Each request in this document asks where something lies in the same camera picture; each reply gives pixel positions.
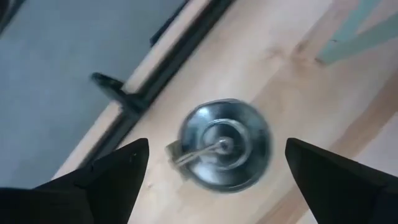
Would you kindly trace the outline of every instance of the black metal rail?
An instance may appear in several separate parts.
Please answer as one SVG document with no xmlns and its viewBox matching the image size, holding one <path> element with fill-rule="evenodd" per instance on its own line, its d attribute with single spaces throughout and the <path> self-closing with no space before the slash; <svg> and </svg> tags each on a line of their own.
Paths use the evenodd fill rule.
<svg viewBox="0 0 398 224">
<path fill-rule="evenodd" d="M 0 0 L 0 34 L 11 22 L 25 0 Z"/>
<path fill-rule="evenodd" d="M 121 141 L 146 110 L 149 109 L 160 92 L 233 2 L 235 0 L 212 0 L 184 32 L 147 81 L 138 89 L 137 93 L 125 93 L 122 91 L 121 88 L 124 83 L 121 81 L 100 73 L 92 75 L 93 81 L 108 96 L 122 105 L 123 112 L 95 144 L 94 148 L 80 164 L 80 167 L 91 164 L 93 161 L 117 149 Z"/>
</svg>

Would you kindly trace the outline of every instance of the gray carpet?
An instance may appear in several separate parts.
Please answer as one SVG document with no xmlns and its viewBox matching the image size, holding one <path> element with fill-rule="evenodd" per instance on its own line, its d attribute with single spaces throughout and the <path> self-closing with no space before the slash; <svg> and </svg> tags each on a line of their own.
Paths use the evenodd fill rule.
<svg viewBox="0 0 398 224">
<path fill-rule="evenodd" d="M 89 80 L 126 80 L 183 0 L 26 0 L 0 35 L 0 186 L 34 187 L 109 103 Z"/>
</svg>

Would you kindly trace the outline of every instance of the round metal plate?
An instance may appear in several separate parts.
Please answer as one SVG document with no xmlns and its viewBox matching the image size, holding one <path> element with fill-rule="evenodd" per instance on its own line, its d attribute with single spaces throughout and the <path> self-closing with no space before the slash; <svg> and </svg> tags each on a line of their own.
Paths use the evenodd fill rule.
<svg viewBox="0 0 398 224">
<path fill-rule="evenodd" d="M 233 139 L 228 154 L 207 154 L 182 170 L 198 184 L 218 192 L 237 192 L 255 184 L 271 154 L 271 134 L 264 118 L 247 103 L 228 99 L 195 108 L 180 130 L 183 153 Z"/>
</svg>

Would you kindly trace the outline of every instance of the light wood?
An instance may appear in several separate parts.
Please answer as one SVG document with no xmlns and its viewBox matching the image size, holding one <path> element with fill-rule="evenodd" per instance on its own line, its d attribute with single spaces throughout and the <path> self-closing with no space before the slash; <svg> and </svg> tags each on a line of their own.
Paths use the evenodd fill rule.
<svg viewBox="0 0 398 224">
<path fill-rule="evenodd" d="M 376 130 L 378 131 L 376 136 L 353 160 L 398 177 L 398 163 L 396 163 L 398 158 L 398 113 L 395 113 L 381 129 L 377 128 L 372 131 Z M 312 212 L 308 210 L 297 224 L 317 224 L 317 221 Z"/>
<path fill-rule="evenodd" d="M 127 90 L 137 89 L 207 3 L 191 0 Z M 349 1 L 237 1 L 123 143 L 148 138 L 150 144 L 130 223 L 311 223 L 284 158 L 286 139 L 353 158 L 398 111 L 397 39 L 329 67 L 313 60 L 333 33 L 324 27 L 337 29 L 353 7 Z M 164 149 L 190 110 L 222 98 L 252 104 L 273 133 L 267 172 L 237 194 L 216 194 L 181 179 Z M 116 104 L 106 109 L 56 177 L 76 169 L 117 114 Z"/>
</svg>

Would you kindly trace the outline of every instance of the wooden surface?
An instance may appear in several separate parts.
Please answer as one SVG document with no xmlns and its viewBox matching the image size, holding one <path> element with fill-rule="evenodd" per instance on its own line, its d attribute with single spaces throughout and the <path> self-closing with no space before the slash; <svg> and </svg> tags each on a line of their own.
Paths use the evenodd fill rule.
<svg viewBox="0 0 398 224">
<path fill-rule="evenodd" d="M 139 87 L 207 2 L 188 4 L 134 72 L 127 90 Z M 130 223 L 313 223 L 285 161 L 286 139 L 299 138 L 350 158 L 373 145 L 370 160 L 378 160 L 378 149 L 387 145 L 373 139 L 398 124 L 393 119 L 398 112 L 397 39 L 328 67 L 314 61 L 353 7 L 354 1 L 238 0 L 123 143 L 148 138 L 150 144 Z M 222 98 L 252 104 L 273 135 L 267 172 L 237 194 L 216 194 L 182 180 L 164 150 L 176 140 L 190 110 Z M 76 169 L 118 109 L 116 103 L 107 107 L 55 177 Z M 397 134 L 397 128 L 387 129 Z"/>
</svg>

